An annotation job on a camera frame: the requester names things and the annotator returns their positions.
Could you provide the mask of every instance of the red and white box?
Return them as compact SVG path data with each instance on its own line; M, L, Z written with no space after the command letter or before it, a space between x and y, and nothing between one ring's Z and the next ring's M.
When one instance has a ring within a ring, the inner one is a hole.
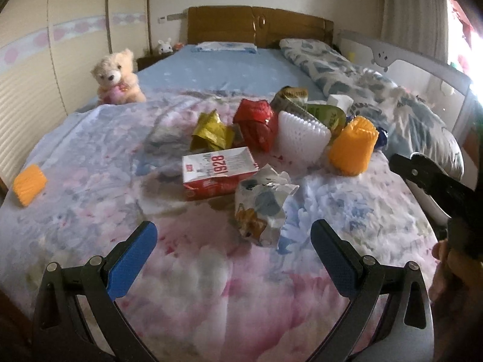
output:
M188 200L235 193L238 183L258 171L248 147L185 155L183 185Z

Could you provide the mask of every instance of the floral blanket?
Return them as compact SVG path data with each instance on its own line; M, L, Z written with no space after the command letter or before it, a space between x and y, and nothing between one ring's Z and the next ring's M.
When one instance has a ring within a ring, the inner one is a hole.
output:
M142 220L156 224L158 244L117 302L163 360L305 360L348 302L310 243L311 224L320 218L360 254L387 265L418 262L429 287L436 239L382 153L357 177L336 175L326 158L307 169L276 152L255 154L258 164L270 162L300 184L284 205L277 248L260 248L240 237L233 196L186 202L181 179L199 114L216 108L230 122L242 97L147 95L147 103L69 116L27 162L47 176L44 191L27 208L9 193L0 208L0 288L29 316L49 262L68 267L106 255Z
M351 112L363 115L389 133L387 158L421 152L448 175L463 176L463 155L444 122L416 96L370 69L352 64L322 41L286 39L284 56L309 75L327 101L331 94L354 100Z

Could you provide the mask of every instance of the blue bed sheet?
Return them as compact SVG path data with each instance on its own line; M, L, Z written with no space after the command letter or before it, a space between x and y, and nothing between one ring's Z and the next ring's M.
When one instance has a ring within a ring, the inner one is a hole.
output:
M304 87L310 100L324 99L305 73L287 61L280 50L198 52L187 45L173 56L138 73L139 85L157 89L226 91L265 96L283 86Z

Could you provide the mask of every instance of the metal screw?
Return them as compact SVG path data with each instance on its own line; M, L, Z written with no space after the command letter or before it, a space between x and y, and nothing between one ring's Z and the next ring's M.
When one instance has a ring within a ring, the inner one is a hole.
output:
M89 260L89 264L93 266L99 265L101 262L102 262L101 256L94 256Z
M54 272L55 270L57 269L57 264L55 262L51 262L48 266L47 266L47 270L49 272Z
M411 268L413 271L417 271L417 270L419 270L419 265L417 265L417 263L416 263L416 262L414 262L414 261L410 261L410 262L408 263L408 266L409 266L409 267L410 267L410 268Z
M376 259L373 256L364 256L362 261L365 265L374 265L376 263Z

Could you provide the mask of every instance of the sliding wardrobe door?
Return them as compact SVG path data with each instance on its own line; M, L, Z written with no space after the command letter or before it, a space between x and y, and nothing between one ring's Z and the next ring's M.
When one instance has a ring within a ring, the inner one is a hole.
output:
M108 12L113 52L129 48L136 58L146 54L147 0L108 0Z
M9 0L0 12L0 178L7 187L66 115L49 50L47 0Z
M106 0L49 0L52 60L67 113L96 96L90 70L109 54Z

